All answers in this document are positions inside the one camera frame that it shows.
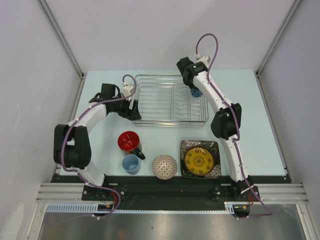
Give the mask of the black floral square plate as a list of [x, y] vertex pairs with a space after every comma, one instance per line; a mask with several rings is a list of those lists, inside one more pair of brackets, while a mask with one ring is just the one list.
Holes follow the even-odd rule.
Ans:
[[[213, 155], [214, 158], [214, 167], [213, 170], [206, 175], [194, 175], [189, 172], [184, 163], [184, 157], [186, 152], [193, 147], [202, 147]], [[185, 178], [193, 179], [218, 179], [222, 175], [221, 171], [221, 160], [220, 160], [220, 150], [218, 143], [216, 141], [207, 141], [207, 140], [183, 140], [180, 143], [180, 171], [181, 176]]]

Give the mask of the red patterned bowl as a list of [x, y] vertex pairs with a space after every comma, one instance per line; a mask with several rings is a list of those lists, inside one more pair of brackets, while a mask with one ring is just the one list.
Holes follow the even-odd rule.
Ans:
[[170, 155], [158, 156], [152, 163], [152, 172], [160, 180], [173, 178], [177, 171], [177, 161]]

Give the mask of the yellow round plate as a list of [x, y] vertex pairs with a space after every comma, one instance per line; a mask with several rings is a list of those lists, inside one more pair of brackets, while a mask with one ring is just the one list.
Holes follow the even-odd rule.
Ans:
[[215, 160], [210, 151], [199, 146], [190, 148], [184, 155], [183, 161], [187, 170], [197, 176], [210, 173], [215, 166]]

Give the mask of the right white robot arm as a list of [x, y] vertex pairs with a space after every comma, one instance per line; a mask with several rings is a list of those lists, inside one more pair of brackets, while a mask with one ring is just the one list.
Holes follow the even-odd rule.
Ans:
[[210, 75], [208, 59], [207, 56], [203, 56], [193, 62], [184, 57], [176, 66], [183, 83], [191, 90], [199, 90], [213, 109], [214, 118], [210, 129], [224, 148], [232, 180], [230, 194], [235, 200], [242, 201], [248, 196], [249, 191], [255, 193], [240, 150], [242, 107], [238, 103], [232, 103], [214, 82]]

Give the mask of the metal wire dish rack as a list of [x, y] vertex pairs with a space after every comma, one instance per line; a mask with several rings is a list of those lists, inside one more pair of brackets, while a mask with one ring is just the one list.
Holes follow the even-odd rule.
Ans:
[[193, 97], [177, 74], [138, 74], [135, 99], [140, 120], [136, 126], [202, 128], [209, 119], [208, 102]]

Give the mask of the blue patterned bowl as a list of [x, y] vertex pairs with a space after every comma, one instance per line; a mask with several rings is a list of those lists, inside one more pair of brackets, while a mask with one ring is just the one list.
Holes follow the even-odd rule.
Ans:
[[190, 93], [191, 93], [191, 95], [194, 97], [194, 98], [199, 98], [199, 97], [201, 97], [203, 94], [202, 94], [202, 92], [198, 89], [198, 88], [192, 88], [191, 90], [190, 90]]

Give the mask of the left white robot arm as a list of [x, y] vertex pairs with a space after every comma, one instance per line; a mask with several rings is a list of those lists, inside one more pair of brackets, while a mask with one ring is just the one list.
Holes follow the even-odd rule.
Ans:
[[76, 173], [83, 181], [94, 186], [93, 194], [100, 200], [110, 196], [111, 188], [104, 184], [105, 174], [92, 162], [89, 133], [109, 113], [130, 121], [140, 120], [138, 100], [133, 99], [137, 85], [103, 83], [100, 92], [89, 101], [87, 109], [67, 124], [54, 129], [53, 160], [65, 172]]

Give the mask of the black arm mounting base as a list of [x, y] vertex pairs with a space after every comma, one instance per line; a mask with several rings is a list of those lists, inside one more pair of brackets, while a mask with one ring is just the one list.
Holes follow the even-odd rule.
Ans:
[[124, 211], [218, 211], [225, 202], [257, 202], [262, 186], [272, 188], [290, 184], [285, 176], [252, 176], [254, 192], [245, 183], [232, 183], [228, 176], [218, 179], [200, 179], [176, 176], [160, 180], [155, 176], [109, 176], [104, 189], [83, 186], [80, 199], [86, 203], [98, 202], [95, 216], [105, 216], [112, 207]]

